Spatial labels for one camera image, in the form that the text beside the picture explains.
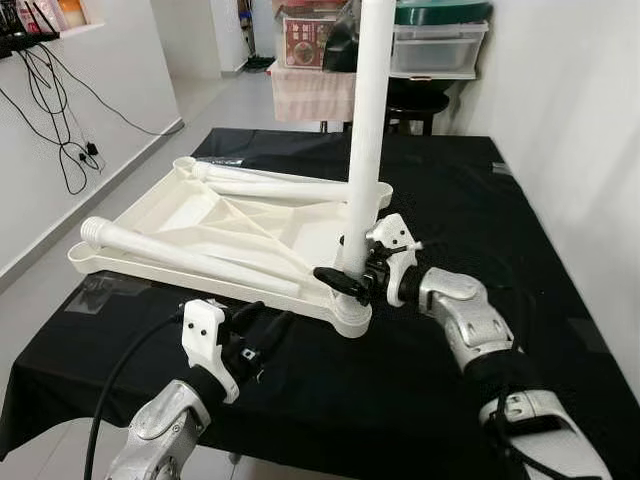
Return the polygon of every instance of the cord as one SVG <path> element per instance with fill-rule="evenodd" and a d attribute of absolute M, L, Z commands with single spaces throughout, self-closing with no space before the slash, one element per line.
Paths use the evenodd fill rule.
<path fill-rule="evenodd" d="M 116 382 L 118 376 L 127 365 L 127 362 L 131 359 L 131 357 L 140 349 L 140 347 L 151 338 L 154 334 L 162 330 L 163 328 L 175 323 L 178 319 L 178 314 L 174 314 L 166 320 L 154 325 L 147 331 L 143 332 L 130 346 L 127 350 L 122 354 L 118 363 L 113 367 L 111 373 L 109 374 L 109 378 L 105 382 L 102 387 L 102 392 L 100 393 L 100 397 L 98 398 L 98 403 L 96 404 L 96 410 L 93 414 L 93 421 L 91 423 L 91 431 L 89 433 L 89 442 L 87 445 L 87 456 L 84 465 L 84 480 L 92 480 L 93 475 L 93 460 L 96 452 L 96 443 L 98 440 L 98 432 L 100 430 L 100 420 L 102 419 L 102 412 L 104 410 L 104 406 L 106 404 L 107 398 L 109 397 L 109 393 L 113 388 L 114 383 Z"/>
<path fill-rule="evenodd" d="M 449 244 L 452 246 L 460 246 L 461 248 L 468 249 L 470 251 L 474 251 L 481 255 L 488 256 L 501 266 L 501 268 L 507 274 L 508 283 L 510 284 L 511 289 L 513 290 L 513 293 L 515 296 L 515 304 L 516 304 L 515 305 L 515 327 L 519 331 L 514 333 L 513 343 L 509 352 L 511 355 L 517 354 L 518 349 L 520 348 L 520 345 L 522 345 L 523 343 L 528 343 L 529 332 L 531 330 L 530 317 L 527 317 L 527 315 L 525 314 L 525 311 L 526 311 L 525 303 L 528 303 L 529 308 L 535 311 L 536 301 L 533 294 L 530 291 L 526 290 L 520 284 L 520 281 L 518 280 L 517 276 L 514 274 L 513 268 L 511 267 L 509 262 L 503 256 L 493 253 L 488 249 L 481 249 L 474 245 L 467 244 L 460 241 L 448 242 L 442 236 L 437 236 L 429 241 L 424 241 L 422 242 L 422 244 L 423 244 L 423 247 L 425 248 L 425 250 L 423 250 L 425 254 L 428 254 L 428 251 L 426 251 L 427 247 L 433 247 L 435 245 L 440 245 L 440 244 L 442 245 Z M 507 372 L 504 375 L 504 382 L 502 384 L 502 388 L 498 396 L 498 405 L 494 415 L 494 420 L 495 420 L 496 431 L 498 434 L 498 439 L 500 440 L 502 445 L 509 450 L 511 455 L 517 460 L 519 460 L 520 462 L 522 462 L 523 464 L 528 465 L 529 467 L 539 471 L 540 473 L 548 476 L 552 480 L 598 480 L 600 479 L 600 477 L 566 476 L 538 462 L 534 458 L 531 458 L 530 456 L 522 452 L 520 449 L 518 449 L 515 445 L 513 445 L 508 435 L 506 434 L 507 418 L 506 418 L 505 410 L 506 410 L 507 398 L 509 396 L 510 383 L 511 383 L 510 374 Z"/>
<path fill-rule="evenodd" d="M 175 135 L 176 133 L 178 133 L 180 130 L 182 130 L 184 128 L 184 123 L 182 125 L 180 125 L 178 128 L 176 128 L 173 131 L 170 132 L 165 132 L 165 133 L 158 133 L 158 132 L 151 132 L 149 130 L 146 130 L 145 128 L 142 128 L 139 125 L 136 125 L 135 123 L 133 123 L 132 121 L 130 121 L 127 117 L 125 117 L 121 112 L 119 112 L 118 110 L 116 110 L 115 108 L 113 108 L 111 105 L 109 105 L 107 102 L 105 102 L 102 97 L 100 97 L 100 95 L 98 95 L 96 93 L 96 91 L 91 88 L 89 85 L 87 85 L 85 82 L 83 82 L 82 80 L 80 80 L 77 76 L 75 76 L 73 73 L 71 73 L 71 71 L 67 68 L 67 66 L 62 63 L 62 61 L 51 51 L 49 50 L 49 48 L 46 45 L 43 45 L 42 43 L 39 43 L 38 46 L 45 52 L 47 52 L 51 57 L 53 57 L 55 59 L 55 61 L 58 63 L 58 65 L 60 65 L 62 67 L 62 69 L 67 72 L 67 74 L 73 78 L 76 82 L 78 82 L 80 85 L 82 85 L 83 87 L 85 87 L 87 90 L 89 90 L 89 92 L 91 92 L 91 94 L 96 97 L 96 99 L 98 100 L 98 102 L 100 102 L 100 104 L 102 104 L 103 107 L 105 107 L 107 110 L 115 113 L 116 115 L 118 115 L 125 123 L 127 123 L 128 125 L 130 125 L 131 127 L 135 128 L 136 130 L 139 130 L 143 133 L 146 133 L 147 135 L 152 135 L 154 137 L 170 137 L 172 135 Z"/>
<path fill-rule="evenodd" d="M 52 143 L 58 145 L 58 163 L 60 164 L 60 168 L 62 170 L 65 187 L 67 188 L 69 194 L 77 195 L 86 188 L 88 178 L 86 172 L 84 171 L 83 165 L 76 159 L 75 155 L 69 153 L 69 147 L 77 148 L 81 152 L 81 155 L 83 155 L 84 166 L 92 170 L 101 171 L 102 169 L 93 158 L 93 156 L 89 154 L 89 152 L 83 146 L 81 146 L 77 142 L 72 141 L 71 129 L 69 127 L 66 116 L 66 110 L 69 107 L 69 96 L 66 92 L 66 89 L 64 88 L 64 85 L 62 85 L 60 78 L 54 70 L 51 56 L 47 51 L 45 51 L 44 53 L 47 60 L 44 60 L 43 58 L 39 57 L 29 50 L 18 52 L 27 70 L 29 79 L 29 90 L 31 92 L 31 95 L 38 107 L 45 113 L 47 113 L 49 115 L 49 118 L 51 119 L 51 123 L 57 138 L 57 141 L 53 141 Z M 51 83 L 45 80 L 45 75 L 40 71 L 39 66 L 36 64 L 36 60 L 46 68 L 48 76 L 51 77 Z M 55 90 L 59 108 L 51 108 L 41 85 L 48 90 Z M 64 128 L 58 127 L 57 121 L 60 118 L 62 119 Z M 76 167 L 76 170 L 81 174 L 81 185 L 76 189 L 72 188 L 71 186 L 67 171 L 68 167 L 65 166 L 65 160 L 71 161 L 72 165 L 74 165 Z"/>
<path fill-rule="evenodd" d="M 2 89 L 2 87 L 0 87 L 0 94 L 11 104 L 13 105 L 13 107 L 18 111 L 18 113 L 20 114 L 20 116 L 24 119 L 24 121 L 26 122 L 26 124 L 29 126 L 29 128 L 33 131 L 33 133 L 35 133 L 36 135 L 38 135 L 40 138 L 42 138 L 43 140 L 46 140 L 49 143 L 53 143 L 54 145 L 58 145 L 58 142 L 56 142 L 55 140 L 50 139 L 49 137 L 47 137 L 46 135 L 43 135 L 42 133 L 40 133 L 36 127 L 33 126 L 33 123 L 31 123 L 31 121 L 29 120 L 29 118 L 25 115 L 25 113 L 22 111 L 22 109 L 18 106 L 18 104 L 16 102 L 14 102 L 11 97 L 9 97 L 9 95 L 7 95 L 7 93 Z"/>
<path fill-rule="evenodd" d="M 517 326 L 521 330 L 521 332 L 519 333 L 522 335 L 524 334 L 525 323 L 529 323 L 527 322 L 527 319 L 525 316 L 524 303 L 525 303 L 526 297 L 524 294 L 524 290 L 521 287 L 517 277 L 513 273 L 513 269 L 511 268 L 511 266 L 503 258 L 501 257 L 495 257 L 495 258 L 499 260 L 500 264 L 503 266 L 506 273 L 510 277 L 511 285 L 513 287 L 513 290 L 516 296 L 516 312 L 515 312 L 516 315 L 515 316 L 517 319 Z M 518 335 L 514 335 L 513 343 L 511 345 L 511 349 L 509 350 L 510 354 L 511 355 L 517 354 L 519 347 L 520 347 L 520 344 L 518 341 Z M 496 430 L 498 432 L 498 437 L 502 442 L 502 444 L 509 449 L 509 452 L 511 453 L 511 455 L 516 459 L 518 459 L 519 461 L 521 461 L 523 464 L 530 466 L 531 468 L 539 471 L 540 473 L 548 476 L 553 480 L 569 480 L 569 479 L 601 480 L 600 477 L 593 477 L 593 476 L 569 477 L 567 475 L 564 475 L 558 472 L 557 470 L 554 470 L 551 467 L 548 467 L 538 462 L 534 458 L 531 458 L 530 456 L 528 456 L 522 450 L 518 449 L 515 445 L 513 445 L 513 443 L 511 442 L 511 440 L 506 434 L 506 424 L 507 424 L 506 405 L 507 405 L 507 398 L 509 396 L 510 383 L 511 383 L 510 373 L 506 372 L 504 375 L 504 383 L 502 384 L 502 389 L 500 391 L 500 395 L 498 396 L 498 406 L 496 409 L 494 419 L 495 419 Z"/>
<path fill-rule="evenodd" d="M 27 51 L 27 53 L 28 53 L 30 56 L 32 56 L 32 57 L 34 57 L 34 58 L 38 59 L 40 62 L 42 62 L 42 63 L 43 63 L 44 65 L 46 65 L 46 66 L 49 66 L 49 65 L 51 64 L 51 58 L 50 58 L 50 57 L 48 57 L 48 59 L 49 59 L 49 63 L 47 63 L 45 60 L 43 60 L 42 58 L 40 58 L 40 57 L 39 57 L 38 55 L 36 55 L 35 53 L 33 53 L 33 52 L 31 52 L 31 51 Z M 76 127 L 77 127 L 78 131 L 80 132 L 80 137 L 82 138 L 82 144 L 83 144 L 83 145 L 88 145 L 89 141 L 87 140 L 87 137 L 85 136 L 85 132 L 84 132 L 84 130 L 83 130 L 83 128 L 82 128 L 82 126 L 80 125 L 80 122 L 78 121 L 78 118 L 76 117 L 75 112 L 74 112 L 74 111 L 73 111 L 73 109 L 71 108 L 71 100 L 68 98 L 68 95 L 67 95 L 67 93 L 66 93 L 65 87 L 64 87 L 64 85 L 63 85 L 63 83 L 62 83 L 62 78 L 56 75 L 56 76 L 55 76 L 55 81 L 59 82 L 60 88 L 62 88 L 63 93 L 65 94 L 65 104 L 64 104 L 65 110 L 66 110 L 67 112 L 69 112 L 69 114 L 71 115 L 71 118 L 73 119 L 73 122 L 75 123 L 75 125 L 76 125 Z M 88 148 L 87 148 L 87 149 L 85 149 L 84 147 L 80 147 L 80 148 L 81 148 L 82 153 L 84 153 L 84 154 L 85 154 L 85 156 L 86 156 L 87 158 L 91 158 L 93 161 L 95 161 L 95 159 L 96 159 L 96 158 L 100 158 L 102 165 L 98 166 L 98 167 L 99 167 L 99 168 L 98 168 L 98 173 L 102 173 L 102 170 L 103 170 L 103 169 L 106 167 L 106 165 L 107 165 L 107 162 L 102 158 L 102 156 L 101 156 L 100 154 L 97 154 L 97 155 L 91 155 L 91 154 L 89 154 L 89 150 L 88 150 Z"/>

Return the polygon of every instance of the white plastic tray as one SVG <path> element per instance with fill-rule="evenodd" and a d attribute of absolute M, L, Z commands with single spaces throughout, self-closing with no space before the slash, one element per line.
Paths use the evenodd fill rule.
<path fill-rule="evenodd" d="M 225 182 L 235 190 L 243 182 L 247 191 L 252 184 L 275 185 L 276 196 L 297 183 L 305 184 L 309 191 L 322 191 L 318 184 L 338 193 L 346 187 L 342 182 L 310 177 L 210 167 L 183 157 L 113 223 L 191 253 L 293 281 L 300 286 L 296 296 L 223 281 L 123 250 L 94 249 L 87 242 L 71 248 L 69 260 L 84 274 L 110 270 L 244 301 L 262 300 L 270 307 L 329 321 L 343 335 L 355 336 L 336 313 L 333 291 L 312 275 L 316 266 L 340 268 L 339 239 L 345 230 L 346 203 L 221 195 L 212 189 Z M 380 208 L 388 206 L 392 191 L 389 185 L 380 184 Z"/>

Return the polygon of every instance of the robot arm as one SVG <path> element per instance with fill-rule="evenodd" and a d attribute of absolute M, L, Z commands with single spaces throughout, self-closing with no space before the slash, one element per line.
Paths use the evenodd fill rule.
<path fill-rule="evenodd" d="M 514 335 L 489 303 L 481 282 L 439 268 L 421 268 L 415 257 L 421 244 L 398 214 L 378 221 L 367 239 L 371 254 L 362 281 L 329 268 L 317 268 L 314 275 L 362 304 L 384 296 L 393 306 L 412 303 L 435 319 L 462 374 L 481 392 L 480 423 L 524 463 L 530 478 L 611 478 L 558 397 L 544 387 L 531 360 L 517 345 L 514 348 Z M 499 415 L 505 386 L 509 390 L 504 392 L 504 415 Z M 565 477 L 556 476 L 558 472 Z"/>
<path fill-rule="evenodd" d="M 277 317 L 258 344 L 247 345 L 240 333 L 263 307 L 258 302 L 232 316 L 202 300 L 185 305 L 182 345 L 189 374 L 173 380 L 138 411 L 105 479 L 179 480 L 212 418 L 224 403 L 238 398 L 240 385 L 260 373 L 286 333 L 290 312 Z"/>

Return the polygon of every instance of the box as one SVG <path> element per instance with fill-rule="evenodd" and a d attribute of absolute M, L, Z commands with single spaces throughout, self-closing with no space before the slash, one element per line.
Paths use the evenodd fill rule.
<path fill-rule="evenodd" d="M 324 48 L 334 20 L 285 18 L 283 20 L 284 66 L 322 69 Z"/>
<path fill-rule="evenodd" d="M 281 14 L 293 17 L 315 17 L 325 12 L 340 11 L 347 0 L 271 0 L 273 16 Z"/>
<path fill-rule="evenodd" d="M 396 25 L 391 76 L 396 78 L 467 79 L 475 64 L 487 22 L 453 25 Z"/>

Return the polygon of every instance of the tiled floor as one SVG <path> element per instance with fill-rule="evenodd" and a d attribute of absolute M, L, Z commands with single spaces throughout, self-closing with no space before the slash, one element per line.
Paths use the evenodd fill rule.
<path fill-rule="evenodd" d="M 118 186 L 92 215 L 115 218 L 137 197 L 159 180 L 171 162 L 190 154 L 213 127 L 262 128 L 317 131 L 318 123 L 275 122 L 270 79 L 264 74 L 242 74 L 227 80 L 224 95 L 218 95 L 197 118 L 189 118 L 197 107 L 188 106 L 187 127 Z M 79 225 L 0 295 L 0 401 L 4 401 L 9 370 L 16 356 L 42 324 L 80 282 L 66 259 L 67 250 L 80 238 Z M 70 480 L 82 477 L 89 421 L 58 425 L 9 454 L 0 463 L 2 480 Z M 98 442 L 94 478 L 101 479 L 108 464 L 124 444 L 126 432 L 103 424 Z M 329 475 L 293 469 L 245 457 L 236 466 L 225 452 L 196 449 L 185 466 L 185 480 L 328 480 Z"/>

